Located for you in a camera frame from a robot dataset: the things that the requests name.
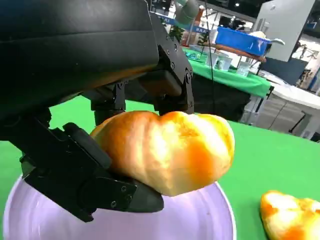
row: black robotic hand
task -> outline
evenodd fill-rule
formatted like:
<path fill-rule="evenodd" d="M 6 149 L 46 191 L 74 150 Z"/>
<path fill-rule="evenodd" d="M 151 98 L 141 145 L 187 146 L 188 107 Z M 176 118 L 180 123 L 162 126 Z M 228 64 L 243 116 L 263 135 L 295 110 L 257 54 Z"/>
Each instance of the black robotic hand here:
<path fill-rule="evenodd" d="M 0 25 L 8 78 L 0 89 L 0 140 L 23 152 L 23 179 L 85 222 L 97 208 L 162 210 L 160 193 L 109 171 L 112 159 L 83 129 L 49 128 L 49 107 L 80 94 L 91 100 L 97 125 L 125 111 L 124 82 L 134 79 L 161 115 L 194 112 L 192 67 L 147 3 L 4 0 Z"/>

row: orange bread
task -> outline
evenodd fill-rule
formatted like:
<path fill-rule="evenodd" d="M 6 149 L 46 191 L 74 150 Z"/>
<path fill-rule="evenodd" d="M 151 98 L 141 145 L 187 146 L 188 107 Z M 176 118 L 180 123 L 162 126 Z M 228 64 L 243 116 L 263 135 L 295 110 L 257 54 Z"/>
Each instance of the orange bread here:
<path fill-rule="evenodd" d="M 209 114 L 124 112 L 91 136 L 112 158 L 113 171 L 166 196 L 212 184 L 228 171 L 235 151 L 228 122 Z"/>
<path fill-rule="evenodd" d="M 320 240 L 320 202 L 279 191 L 261 198 L 262 222 L 270 240 Z"/>

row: green tablecloth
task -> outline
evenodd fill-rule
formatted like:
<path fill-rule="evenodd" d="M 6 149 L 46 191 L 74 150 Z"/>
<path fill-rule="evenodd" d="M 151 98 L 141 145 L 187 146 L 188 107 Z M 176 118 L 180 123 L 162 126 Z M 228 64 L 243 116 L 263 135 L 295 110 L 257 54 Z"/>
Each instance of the green tablecloth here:
<path fill-rule="evenodd" d="M 154 108 L 127 101 L 127 111 L 132 110 L 153 111 Z M 53 128 L 74 122 L 90 132 L 95 126 L 90 102 L 83 97 L 52 107 L 51 112 Z M 266 236 L 259 216 L 263 193 L 279 190 L 298 198 L 320 201 L 320 145 L 240 123 L 230 124 L 235 135 L 235 158 L 230 171 L 219 183 L 234 211 L 237 239 L 264 240 Z M 0 206 L 3 212 L 10 189 L 21 174 L 18 161 L 21 152 L 10 143 L 0 141 L 0 156 Z"/>
<path fill-rule="evenodd" d="M 183 48 L 184 52 L 196 53 L 189 48 Z M 200 60 L 189 59 L 193 72 L 207 79 L 212 79 L 211 68 L 205 64 L 207 55 L 200 56 Z M 213 70 L 214 81 L 244 91 L 246 93 L 264 98 L 270 90 L 270 82 L 265 78 L 249 73 L 247 77 L 236 74 L 235 69 L 229 69 L 228 72 L 216 68 Z"/>

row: blue container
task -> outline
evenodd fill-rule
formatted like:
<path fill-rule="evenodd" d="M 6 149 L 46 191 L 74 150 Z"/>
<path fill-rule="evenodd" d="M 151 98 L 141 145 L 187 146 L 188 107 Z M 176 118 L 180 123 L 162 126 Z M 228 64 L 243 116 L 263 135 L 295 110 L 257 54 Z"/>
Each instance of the blue container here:
<path fill-rule="evenodd" d="M 218 27 L 218 35 L 215 43 L 238 49 L 252 55 L 262 56 L 265 53 L 268 44 L 271 42 L 244 32 Z"/>

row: bread roll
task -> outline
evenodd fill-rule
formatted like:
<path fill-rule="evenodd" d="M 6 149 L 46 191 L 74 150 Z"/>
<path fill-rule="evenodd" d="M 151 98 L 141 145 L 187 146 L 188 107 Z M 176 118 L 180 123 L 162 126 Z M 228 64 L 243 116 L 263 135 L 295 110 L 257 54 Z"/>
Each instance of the bread roll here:
<path fill-rule="evenodd" d="M 228 171 L 235 151 L 228 122 L 209 114 L 124 112 L 91 136 L 112 158 L 113 171 L 166 196 L 212 184 Z"/>
<path fill-rule="evenodd" d="M 260 212 L 270 240 L 320 240 L 320 202 L 279 191 L 262 195 Z"/>

